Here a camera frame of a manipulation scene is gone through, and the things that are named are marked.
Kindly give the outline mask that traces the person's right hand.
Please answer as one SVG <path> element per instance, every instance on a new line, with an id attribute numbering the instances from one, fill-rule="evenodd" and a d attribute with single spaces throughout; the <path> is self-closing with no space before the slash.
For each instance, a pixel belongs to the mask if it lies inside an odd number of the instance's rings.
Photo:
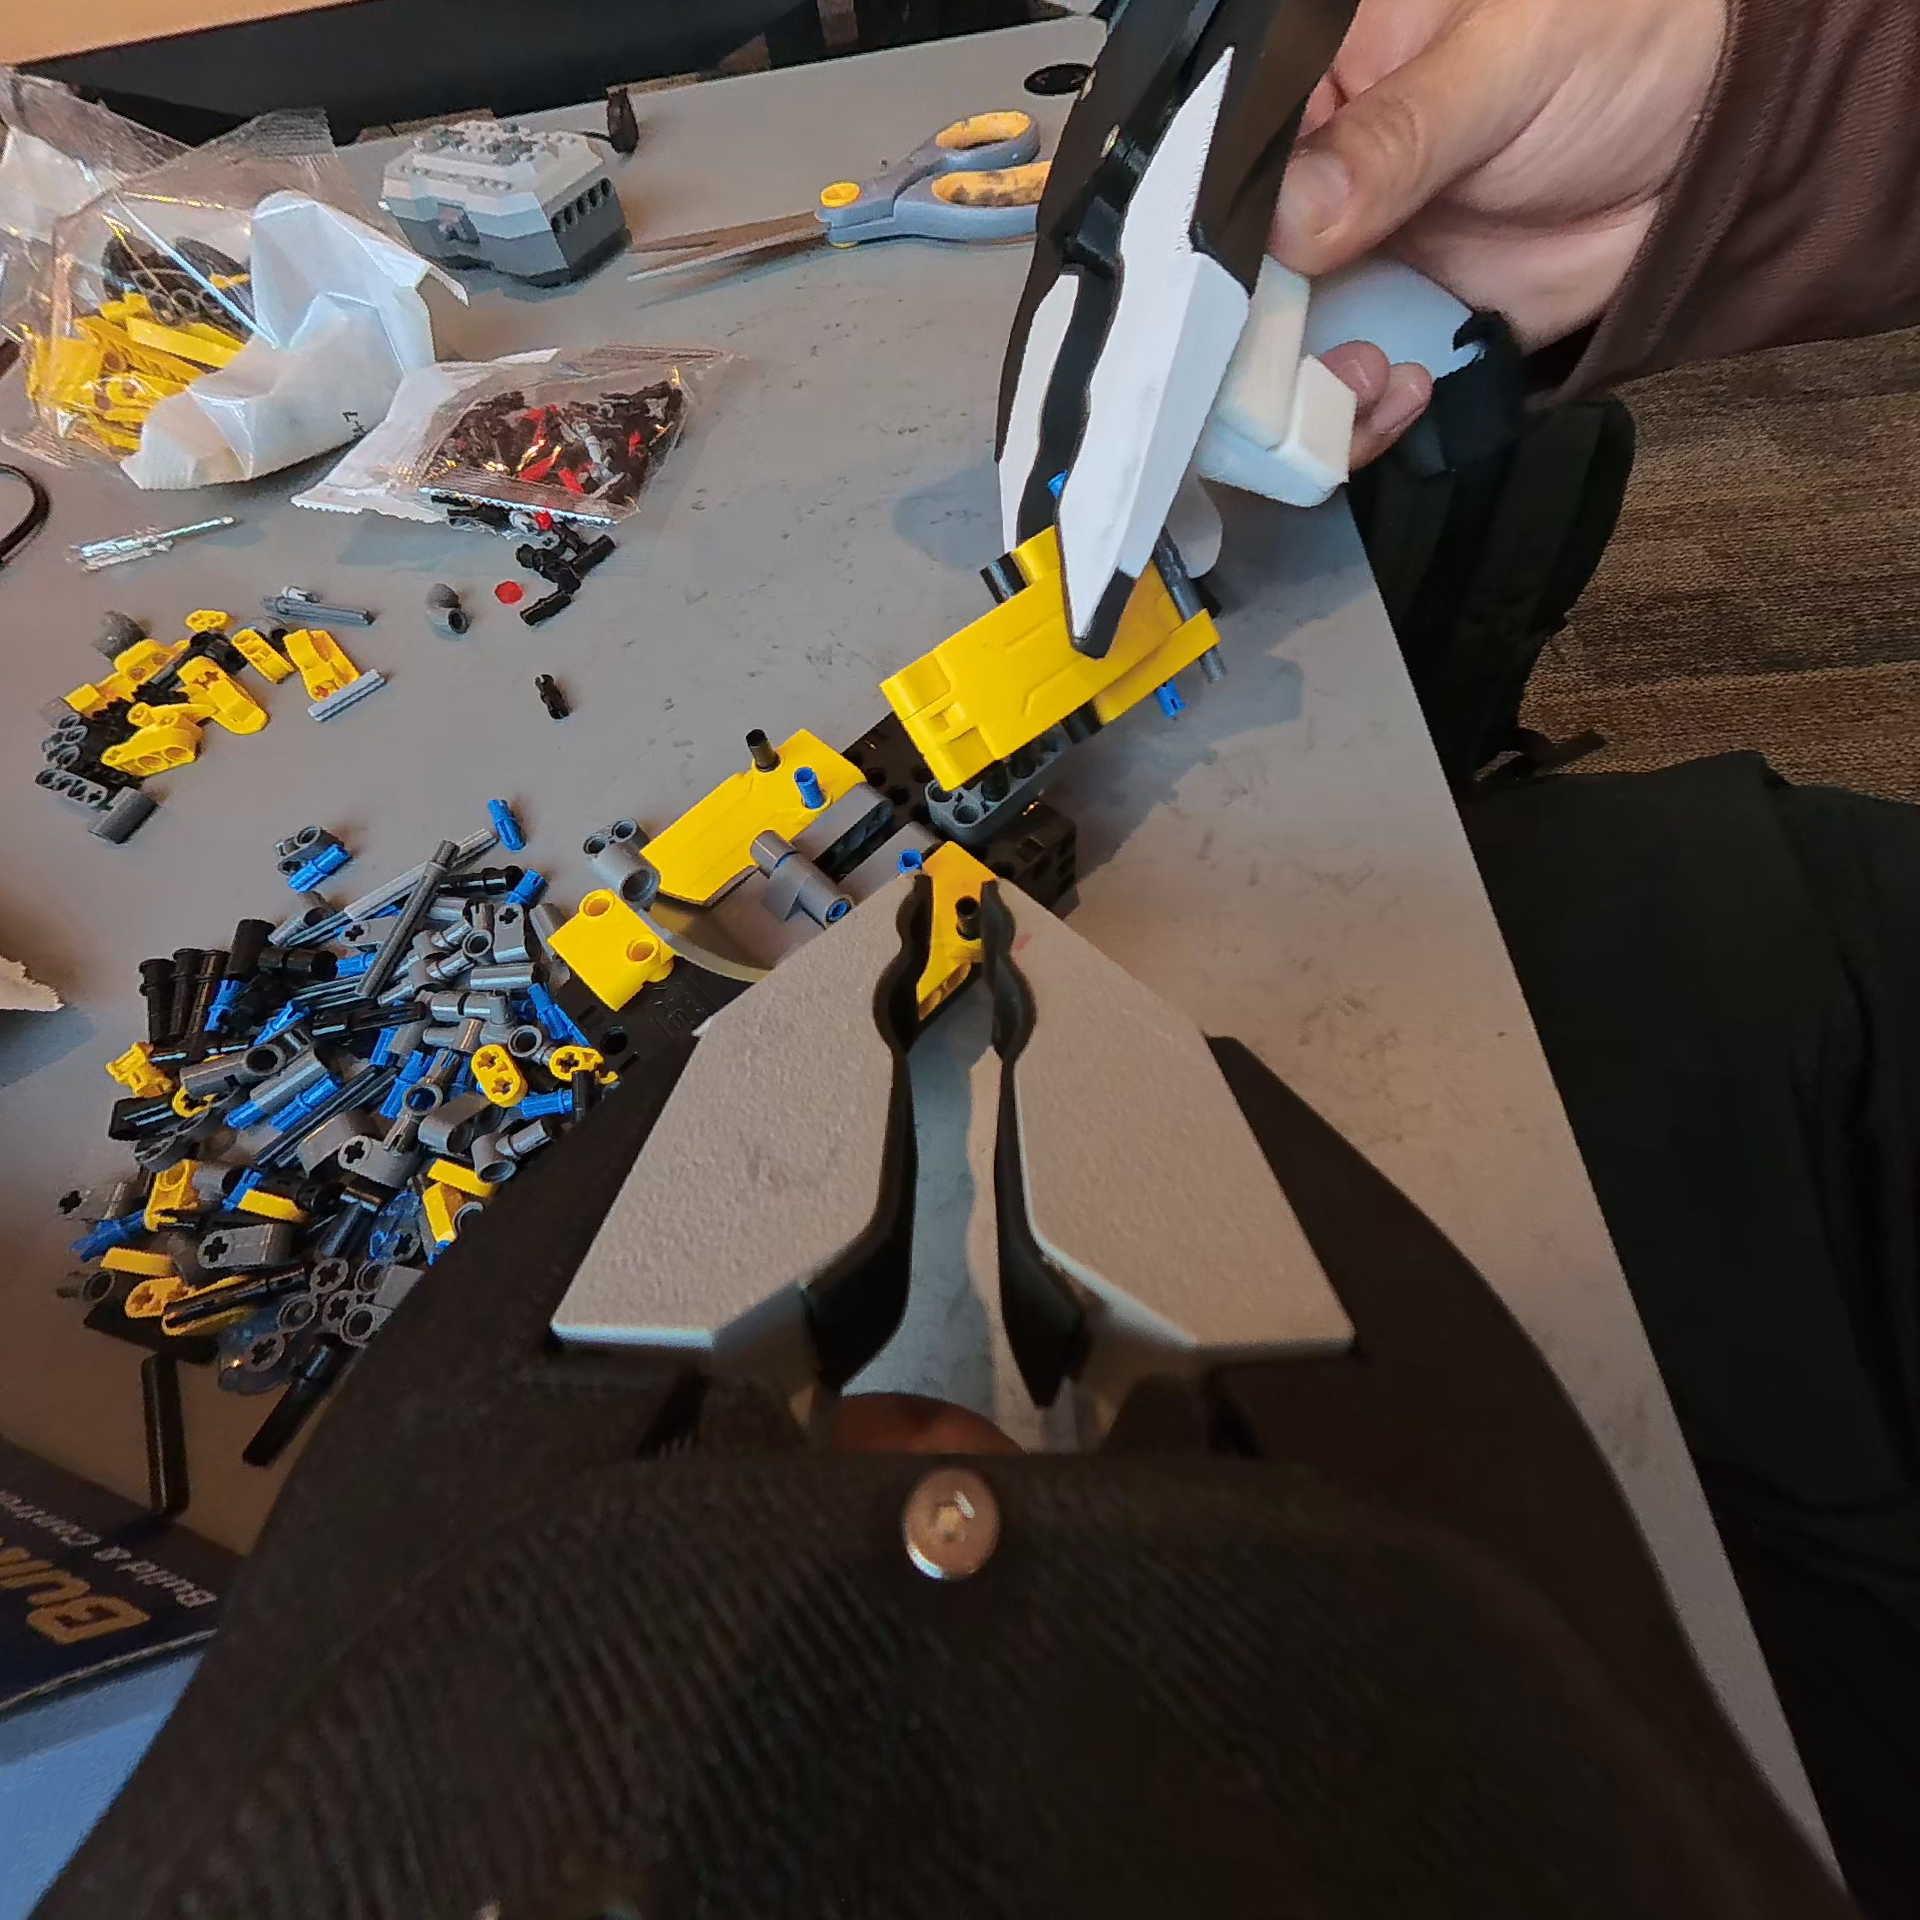
<path id="1" fill-rule="evenodd" d="M 1267 252 L 1391 256 L 1525 350 L 1627 290 L 1715 99 L 1732 4 L 1365 3 L 1312 89 Z"/>

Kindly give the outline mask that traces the clear bag of yellow parts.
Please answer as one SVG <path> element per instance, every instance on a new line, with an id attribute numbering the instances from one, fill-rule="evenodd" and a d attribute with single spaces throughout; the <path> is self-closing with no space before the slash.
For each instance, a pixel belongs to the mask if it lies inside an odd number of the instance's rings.
<path id="1" fill-rule="evenodd" d="M 41 444 L 133 457 L 152 413 L 258 335 L 254 210 L 346 189 L 322 109 L 202 147 L 5 69 L 5 340 Z"/>

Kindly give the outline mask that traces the wood-edged grey table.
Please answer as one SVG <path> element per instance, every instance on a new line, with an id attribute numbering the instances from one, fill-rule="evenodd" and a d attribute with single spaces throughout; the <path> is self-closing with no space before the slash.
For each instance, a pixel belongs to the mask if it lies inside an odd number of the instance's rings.
<path id="1" fill-rule="evenodd" d="M 3 3 L 3 64 L 26 69 L 161 39 L 363 6 L 365 3 Z"/>

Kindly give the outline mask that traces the pile of yellow beams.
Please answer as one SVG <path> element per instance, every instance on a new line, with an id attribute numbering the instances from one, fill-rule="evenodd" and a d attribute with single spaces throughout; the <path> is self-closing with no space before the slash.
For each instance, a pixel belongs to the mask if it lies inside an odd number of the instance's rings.
<path id="1" fill-rule="evenodd" d="M 126 844 L 161 806 L 158 782 L 194 766 L 215 738 L 245 741 L 274 719 L 274 694 L 333 723 L 389 686 L 336 633 L 315 620 L 237 624 L 194 608 L 177 635 L 130 612 L 101 619 L 90 681 L 42 713 L 36 790 L 106 844 Z"/>

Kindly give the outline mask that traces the yellow panel piece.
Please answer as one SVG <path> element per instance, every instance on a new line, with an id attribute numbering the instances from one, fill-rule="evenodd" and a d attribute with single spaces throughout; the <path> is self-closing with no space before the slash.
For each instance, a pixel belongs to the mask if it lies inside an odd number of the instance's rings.
<path id="1" fill-rule="evenodd" d="M 955 793 L 1084 708 L 1110 724 L 1218 645 L 1207 606 L 1179 612 L 1151 569 L 1133 586 L 1103 656 L 1075 651 L 1060 542 L 1044 531 L 1011 551 L 1024 585 L 881 684 L 928 776 Z"/>

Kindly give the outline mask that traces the long black beam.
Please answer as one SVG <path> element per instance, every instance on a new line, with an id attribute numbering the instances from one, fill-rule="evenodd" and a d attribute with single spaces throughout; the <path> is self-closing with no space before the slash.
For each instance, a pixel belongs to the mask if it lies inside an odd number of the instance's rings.
<path id="1" fill-rule="evenodd" d="M 172 1522 L 191 1506 L 188 1445 L 177 1357 L 167 1353 L 142 1357 L 141 1401 L 151 1513 Z"/>

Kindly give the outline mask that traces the person's right forearm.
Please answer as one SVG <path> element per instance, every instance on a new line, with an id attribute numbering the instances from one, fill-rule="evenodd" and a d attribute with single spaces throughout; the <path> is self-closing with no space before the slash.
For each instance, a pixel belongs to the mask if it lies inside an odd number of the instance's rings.
<path id="1" fill-rule="evenodd" d="M 1919 318 L 1919 6 L 1738 3 L 1617 296 L 1527 359 L 1533 399 Z"/>

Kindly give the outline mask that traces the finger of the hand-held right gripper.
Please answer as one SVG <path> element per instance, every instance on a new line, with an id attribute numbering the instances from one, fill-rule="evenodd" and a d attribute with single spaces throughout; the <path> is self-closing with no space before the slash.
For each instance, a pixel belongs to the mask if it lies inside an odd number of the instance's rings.
<path id="1" fill-rule="evenodd" d="M 1194 239 L 1237 53 L 1173 114 L 1118 229 L 1116 300 L 1059 500 L 1075 648 L 1105 658 L 1205 432 L 1250 315 L 1241 273 Z"/>
<path id="2" fill-rule="evenodd" d="M 1037 256 L 1001 377 L 996 485 L 1001 542 L 1031 540 L 1054 515 L 1050 482 L 1084 436 L 1093 373 L 1112 320 L 1105 273 Z"/>

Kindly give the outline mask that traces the grey battery box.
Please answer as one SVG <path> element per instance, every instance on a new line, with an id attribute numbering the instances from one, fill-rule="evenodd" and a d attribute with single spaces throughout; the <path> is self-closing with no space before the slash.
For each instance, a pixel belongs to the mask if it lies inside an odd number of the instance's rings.
<path id="1" fill-rule="evenodd" d="M 611 150 L 594 137 L 470 119 L 393 157 L 380 207 L 422 259 L 559 288 L 630 242 Z"/>

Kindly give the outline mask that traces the yellow black brick assembly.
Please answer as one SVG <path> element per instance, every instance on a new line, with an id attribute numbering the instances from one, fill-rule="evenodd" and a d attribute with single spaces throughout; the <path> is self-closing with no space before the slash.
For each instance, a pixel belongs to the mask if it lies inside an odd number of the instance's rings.
<path id="1" fill-rule="evenodd" d="M 589 895 L 541 921 L 568 1012 L 616 1023 L 634 1003 L 647 1016 L 681 1005 L 705 1020 L 892 881 L 924 874 L 928 1020 L 981 966 L 988 885 L 1046 908 L 1078 886 L 1078 829 L 1044 798 L 1068 753 L 1059 729 L 961 789 L 938 782 L 894 716 L 847 749 L 799 731 L 753 733 L 746 751 L 746 768 L 672 824 L 589 836 Z"/>

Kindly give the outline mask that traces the grey yellow scissors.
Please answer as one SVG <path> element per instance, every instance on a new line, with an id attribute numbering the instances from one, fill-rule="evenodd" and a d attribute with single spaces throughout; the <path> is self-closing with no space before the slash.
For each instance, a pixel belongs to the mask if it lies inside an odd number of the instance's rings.
<path id="1" fill-rule="evenodd" d="M 761 255 L 815 246 L 1033 240 L 1048 181 L 1043 147 L 1043 132 L 1024 111 L 966 114 L 872 178 L 829 183 L 804 210 L 636 242 L 639 267 L 630 281 L 731 269 Z"/>

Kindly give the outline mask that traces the blue cardboard kit box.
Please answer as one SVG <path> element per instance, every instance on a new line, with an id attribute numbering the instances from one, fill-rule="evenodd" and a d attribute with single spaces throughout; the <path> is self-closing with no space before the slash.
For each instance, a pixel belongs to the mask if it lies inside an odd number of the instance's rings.
<path id="1" fill-rule="evenodd" d="M 219 1631 L 239 1553 L 3 1443 L 3 1712 L 177 1660 Z"/>

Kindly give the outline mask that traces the person's black pants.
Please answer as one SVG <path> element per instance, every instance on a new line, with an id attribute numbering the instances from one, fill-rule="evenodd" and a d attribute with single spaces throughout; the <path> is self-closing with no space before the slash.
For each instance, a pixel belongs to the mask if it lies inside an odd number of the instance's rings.
<path id="1" fill-rule="evenodd" d="M 1462 806 L 1853 1898 L 1919 1908 L 1919 811 L 1750 753 Z"/>

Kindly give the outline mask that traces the clear bag of black red parts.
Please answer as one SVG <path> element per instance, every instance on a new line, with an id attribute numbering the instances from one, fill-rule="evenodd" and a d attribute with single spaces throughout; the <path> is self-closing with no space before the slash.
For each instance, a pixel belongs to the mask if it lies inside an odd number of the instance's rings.
<path id="1" fill-rule="evenodd" d="M 301 511 L 529 531 L 539 517 L 613 529 L 693 431 L 739 359 L 603 345 L 446 360 L 402 374 L 382 421 Z"/>

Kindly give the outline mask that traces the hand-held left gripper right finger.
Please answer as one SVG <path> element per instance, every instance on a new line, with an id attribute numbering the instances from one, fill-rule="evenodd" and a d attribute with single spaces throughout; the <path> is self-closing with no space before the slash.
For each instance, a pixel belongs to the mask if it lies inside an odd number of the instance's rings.
<path id="1" fill-rule="evenodd" d="M 1347 1355 L 1354 1323 L 1208 1038 L 1009 883 L 981 895 L 1001 1321 L 1033 1404 Z"/>

